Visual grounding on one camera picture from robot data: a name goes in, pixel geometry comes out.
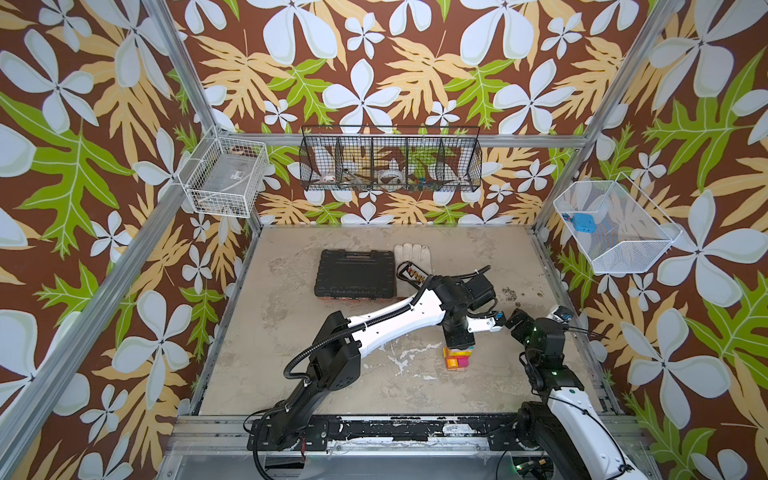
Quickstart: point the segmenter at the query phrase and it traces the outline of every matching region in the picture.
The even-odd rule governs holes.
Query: divided wire basket
[[[299,160],[304,190],[475,191],[480,187],[478,127],[451,127],[453,135],[447,128],[402,126],[398,134],[344,134],[349,128],[334,133],[339,127],[302,127]]]

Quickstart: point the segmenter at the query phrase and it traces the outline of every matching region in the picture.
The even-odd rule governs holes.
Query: metal beam
[[[40,368],[35,381],[18,394],[0,429],[0,479],[13,475],[59,397],[69,386],[96,340],[118,310],[141,267],[163,236],[184,198],[172,185],[115,264],[107,279]]]
[[[214,136],[218,131],[218,126],[214,116],[210,112],[210,103],[205,98],[203,84],[197,76],[192,58],[187,47],[179,38],[174,19],[170,14],[165,0],[141,0],[144,7],[157,23],[157,30],[160,31],[165,45],[168,48],[168,57],[174,65],[174,69],[179,76],[182,88],[187,92],[192,109],[197,113],[200,122],[203,125],[203,131],[212,131]]]
[[[586,143],[584,148],[579,150],[576,155],[573,155],[569,162],[565,165],[558,181],[555,182],[552,187],[552,191],[547,196],[547,200],[544,205],[541,206],[541,211],[536,217],[535,229],[538,230],[545,226],[549,221],[549,217],[554,211],[554,199],[560,196],[565,189],[573,181],[573,176],[576,170],[589,158],[592,153],[594,143],[598,139],[598,135],[605,128],[605,123],[608,120],[608,115],[619,104],[621,98],[624,96],[624,92],[627,91],[631,82],[634,80],[634,76],[642,65],[643,61],[650,54],[650,50],[656,45],[656,40],[661,35],[664,27],[669,22],[669,17],[674,12],[675,6],[678,0],[659,0],[654,6],[653,11],[648,16],[648,19],[643,24],[643,28],[640,29],[640,33],[635,38],[632,46],[627,52],[627,56],[621,62],[619,71],[608,87],[608,90],[603,96],[603,100],[600,102],[600,106],[595,111],[592,121],[587,126],[585,132]]]
[[[228,136],[260,141],[271,147],[298,147],[302,139],[301,134],[228,134]],[[360,137],[377,136],[360,134]],[[423,136],[441,137],[441,135]],[[581,135],[479,135],[478,140],[481,147],[580,148],[587,144],[587,140]]]

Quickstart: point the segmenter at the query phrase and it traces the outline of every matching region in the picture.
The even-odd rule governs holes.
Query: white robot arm
[[[446,345],[462,349],[475,343],[475,333],[506,327],[525,347],[521,363],[542,399],[520,408],[518,441],[543,447],[568,480],[646,479],[605,428],[576,375],[563,365],[564,331],[572,315],[564,307],[538,319],[520,309],[509,319],[492,309],[474,313],[490,301],[495,306],[493,286],[483,275],[488,268],[464,276],[428,276],[414,296],[366,315],[329,315],[313,345],[285,368],[285,377],[302,382],[262,417],[254,435],[258,438],[269,417],[270,441],[279,449],[293,445],[329,392],[357,380],[362,358],[406,333],[440,325]],[[310,359],[307,371],[293,372],[305,358]]]

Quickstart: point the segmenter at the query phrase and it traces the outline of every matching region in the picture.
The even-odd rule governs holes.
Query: floral wallpaper
[[[636,0],[169,6],[222,127],[340,124],[349,133],[361,124],[573,133],[600,104],[649,10]]]
[[[0,424],[200,136],[139,0],[0,0]],[[14,478],[152,478],[249,243],[183,206]]]
[[[687,2],[581,166],[683,227],[649,272],[596,276],[556,215],[542,232],[665,478],[768,478],[767,28],[764,0]]]
[[[580,134],[649,11],[636,0],[168,5],[218,124],[256,133]],[[433,195],[305,193],[297,149],[271,150],[257,206],[278,224],[530,223],[572,152],[485,149],[482,190]]]

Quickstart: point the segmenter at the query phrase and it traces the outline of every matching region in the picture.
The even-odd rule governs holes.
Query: blue block
[[[594,225],[594,218],[588,214],[574,214],[571,221],[577,232],[594,233],[598,229]]]

